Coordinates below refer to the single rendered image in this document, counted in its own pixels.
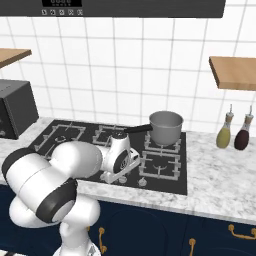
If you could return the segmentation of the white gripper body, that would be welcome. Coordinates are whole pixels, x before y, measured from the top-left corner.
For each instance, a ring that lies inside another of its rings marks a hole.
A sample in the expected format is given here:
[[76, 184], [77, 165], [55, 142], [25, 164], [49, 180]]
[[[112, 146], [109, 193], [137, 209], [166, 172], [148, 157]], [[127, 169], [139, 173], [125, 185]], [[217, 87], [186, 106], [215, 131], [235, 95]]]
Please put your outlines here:
[[124, 176], [128, 172], [132, 171], [134, 168], [136, 168], [140, 164], [140, 157], [134, 156], [131, 158], [126, 157], [117, 168], [117, 172], [108, 172], [104, 171], [100, 175], [100, 180], [104, 181], [108, 184], [113, 183], [114, 181], [118, 180], [121, 176]]

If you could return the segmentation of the black gas hob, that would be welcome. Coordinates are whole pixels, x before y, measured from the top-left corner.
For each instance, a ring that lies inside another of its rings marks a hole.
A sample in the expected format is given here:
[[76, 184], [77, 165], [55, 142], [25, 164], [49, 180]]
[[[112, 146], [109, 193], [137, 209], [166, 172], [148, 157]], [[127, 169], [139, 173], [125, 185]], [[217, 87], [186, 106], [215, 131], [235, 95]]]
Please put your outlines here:
[[[78, 140], [109, 146], [113, 130], [123, 130], [122, 126], [110, 124], [86, 123], [55, 119], [29, 145], [45, 159], [50, 160], [53, 150], [61, 143]], [[125, 184], [119, 179], [113, 185], [141, 188], [156, 192], [187, 194], [187, 158], [186, 133], [182, 132], [180, 139], [173, 145], [158, 146], [148, 132], [131, 134], [130, 144], [139, 153], [140, 164], [124, 176]], [[140, 187], [138, 181], [144, 177], [145, 187]]]

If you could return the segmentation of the navy cupboard door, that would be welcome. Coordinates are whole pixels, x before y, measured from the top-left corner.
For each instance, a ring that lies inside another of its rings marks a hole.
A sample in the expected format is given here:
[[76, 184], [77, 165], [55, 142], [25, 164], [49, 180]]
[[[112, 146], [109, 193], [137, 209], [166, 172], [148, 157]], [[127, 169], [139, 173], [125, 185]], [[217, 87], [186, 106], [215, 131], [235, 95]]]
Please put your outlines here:
[[52, 256], [61, 245], [59, 226], [27, 229], [16, 226], [9, 217], [14, 193], [0, 185], [0, 249], [26, 256]]
[[99, 246], [99, 228], [105, 229], [102, 240], [107, 251], [102, 256], [181, 255], [185, 215], [104, 201], [100, 207], [91, 233]]

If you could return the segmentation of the yellow oil bottle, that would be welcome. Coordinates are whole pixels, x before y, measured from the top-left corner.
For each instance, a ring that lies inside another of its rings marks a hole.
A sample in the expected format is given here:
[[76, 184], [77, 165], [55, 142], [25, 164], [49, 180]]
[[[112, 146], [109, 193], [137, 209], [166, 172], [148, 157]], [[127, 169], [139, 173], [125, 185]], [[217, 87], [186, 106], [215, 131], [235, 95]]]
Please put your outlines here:
[[229, 111], [226, 113], [224, 124], [216, 137], [216, 146], [218, 148], [225, 149], [229, 145], [231, 138], [230, 126], [233, 117], [234, 114], [232, 112], [232, 109], [229, 109]]

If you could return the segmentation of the black toaster oven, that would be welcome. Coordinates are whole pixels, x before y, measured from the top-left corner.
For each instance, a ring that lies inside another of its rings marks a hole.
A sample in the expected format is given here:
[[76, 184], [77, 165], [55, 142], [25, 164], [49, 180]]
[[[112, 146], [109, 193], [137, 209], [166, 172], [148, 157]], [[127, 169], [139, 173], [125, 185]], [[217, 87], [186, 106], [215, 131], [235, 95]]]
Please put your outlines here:
[[30, 82], [0, 79], [0, 138], [17, 140], [38, 118]]

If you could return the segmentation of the dark red vinegar bottle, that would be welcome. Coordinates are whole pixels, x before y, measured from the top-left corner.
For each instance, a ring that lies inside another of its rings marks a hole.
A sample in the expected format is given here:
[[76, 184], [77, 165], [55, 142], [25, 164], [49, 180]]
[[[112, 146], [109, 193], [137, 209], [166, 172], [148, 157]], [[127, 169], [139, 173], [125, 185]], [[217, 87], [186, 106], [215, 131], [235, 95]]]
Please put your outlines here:
[[237, 133], [235, 140], [234, 140], [234, 148], [237, 150], [244, 150], [249, 143], [249, 130], [250, 125], [253, 120], [254, 116], [252, 114], [252, 111], [249, 111], [248, 114], [245, 115], [244, 123]]

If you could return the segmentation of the navy drawer front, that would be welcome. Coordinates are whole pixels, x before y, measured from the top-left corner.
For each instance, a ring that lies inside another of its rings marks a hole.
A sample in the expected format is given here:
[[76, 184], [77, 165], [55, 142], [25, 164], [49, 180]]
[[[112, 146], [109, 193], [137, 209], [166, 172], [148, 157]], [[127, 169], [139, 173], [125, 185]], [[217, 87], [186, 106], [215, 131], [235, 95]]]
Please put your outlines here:
[[196, 240], [193, 256], [256, 256], [256, 225], [190, 217], [183, 250], [187, 256], [190, 238]]

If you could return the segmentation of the dark range hood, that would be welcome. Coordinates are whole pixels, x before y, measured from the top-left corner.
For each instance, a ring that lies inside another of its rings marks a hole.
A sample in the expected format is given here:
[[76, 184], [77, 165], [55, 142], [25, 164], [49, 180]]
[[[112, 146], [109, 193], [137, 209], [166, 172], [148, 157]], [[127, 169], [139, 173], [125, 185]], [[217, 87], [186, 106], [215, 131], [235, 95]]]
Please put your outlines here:
[[0, 0], [0, 17], [222, 18], [226, 0]]

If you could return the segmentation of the wooden wall shelf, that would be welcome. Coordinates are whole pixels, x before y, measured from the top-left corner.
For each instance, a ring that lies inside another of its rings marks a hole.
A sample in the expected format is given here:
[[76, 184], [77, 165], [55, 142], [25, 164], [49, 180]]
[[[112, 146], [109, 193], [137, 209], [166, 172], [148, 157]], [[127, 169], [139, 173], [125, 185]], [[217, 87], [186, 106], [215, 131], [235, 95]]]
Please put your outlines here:
[[210, 56], [218, 89], [256, 91], [256, 58]]
[[0, 69], [31, 54], [30, 49], [0, 48]]

